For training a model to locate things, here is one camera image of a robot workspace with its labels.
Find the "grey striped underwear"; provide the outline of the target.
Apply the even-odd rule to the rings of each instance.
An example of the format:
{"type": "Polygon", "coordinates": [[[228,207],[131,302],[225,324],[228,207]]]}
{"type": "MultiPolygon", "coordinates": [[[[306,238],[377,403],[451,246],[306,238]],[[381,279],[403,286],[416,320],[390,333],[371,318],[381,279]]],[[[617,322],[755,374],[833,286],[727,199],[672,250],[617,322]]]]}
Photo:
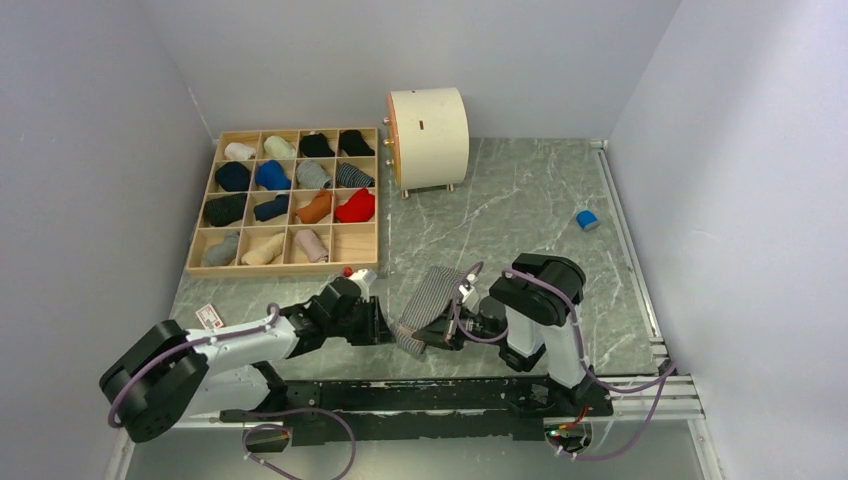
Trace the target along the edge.
{"type": "Polygon", "coordinates": [[[418,283],[398,320],[390,329],[398,346],[411,355],[421,355],[428,347],[412,338],[421,327],[443,315],[455,296],[460,271],[441,266],[430,267],[418,283]]]}

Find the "pink beige underwear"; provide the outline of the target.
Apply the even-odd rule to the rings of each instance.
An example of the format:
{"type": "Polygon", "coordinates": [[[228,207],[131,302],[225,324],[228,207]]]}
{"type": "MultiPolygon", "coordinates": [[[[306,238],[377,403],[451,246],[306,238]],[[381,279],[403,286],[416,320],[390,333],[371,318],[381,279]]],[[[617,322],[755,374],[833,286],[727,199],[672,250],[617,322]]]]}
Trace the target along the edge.
{"type": "Polygon", "coordinates": [[[306,255],[310,263],[327,263],[329,261],[328,249],[313,230],[299,230],[294,236],[294,242],[306,255]]]}

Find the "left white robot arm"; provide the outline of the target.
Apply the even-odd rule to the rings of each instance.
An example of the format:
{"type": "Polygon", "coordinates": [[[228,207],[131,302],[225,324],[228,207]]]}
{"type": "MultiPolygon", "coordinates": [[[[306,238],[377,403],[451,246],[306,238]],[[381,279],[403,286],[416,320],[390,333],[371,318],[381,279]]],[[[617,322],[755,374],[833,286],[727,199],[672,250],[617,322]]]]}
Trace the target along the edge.
{"type": "Polygon", "coordinates": [[[390,342],[378,297],[337,277],[304,302],[270,303],[256,321],[217,330],[159,322],[101,376],[107,422],[143,443],[200,414],[275,419],[307,401],[289,394],[273,362],[316,351],[330,338],[351,346],[390,342]]]}

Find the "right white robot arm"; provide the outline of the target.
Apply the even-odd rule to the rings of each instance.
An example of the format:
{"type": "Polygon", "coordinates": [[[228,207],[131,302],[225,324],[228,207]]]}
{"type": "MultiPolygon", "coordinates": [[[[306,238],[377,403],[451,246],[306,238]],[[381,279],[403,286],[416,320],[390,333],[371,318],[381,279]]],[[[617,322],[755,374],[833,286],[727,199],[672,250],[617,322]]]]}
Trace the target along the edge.
{"type": "Polygon", "coordinates": [[[432,268],[395,327],[397,339],[414,352],[494,345],[517,372],[532,370],[547,355],[551,405],[564,415],[576,413],[588,400],[583,382],[589,363],[576,338],[585,272],[564,257],[522,253],[481,297],[475,283],[482,267],[432,268]]]}

